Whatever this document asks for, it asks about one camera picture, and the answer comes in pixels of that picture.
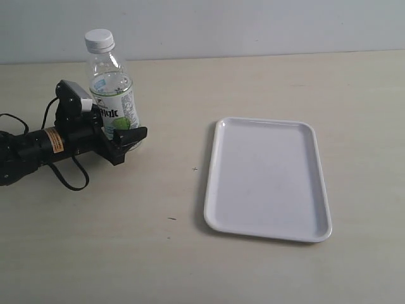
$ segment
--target rectangular tray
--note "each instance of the rectangular tray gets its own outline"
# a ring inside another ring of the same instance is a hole
[[[312,127],[283,120],[220,120],[204,218],[221,232],[326,240],[332,223]]]

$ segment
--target table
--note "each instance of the table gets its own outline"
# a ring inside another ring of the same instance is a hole
[[[90,185],[79,193],[49,168],[0,188],[0,302],[402,302],[403,63],[405,51],[130,62],[149,136],[124,165],[81,156]],[[60,79],[87,87],[84,64],[0,66],[1,112],[38,129]],[[304,245],[207,227],[213,128],[226,116],[315,128],[330,239]],[[2,117],[0,129],[20,126]],[[59,167],[84,182],[70,161]]]

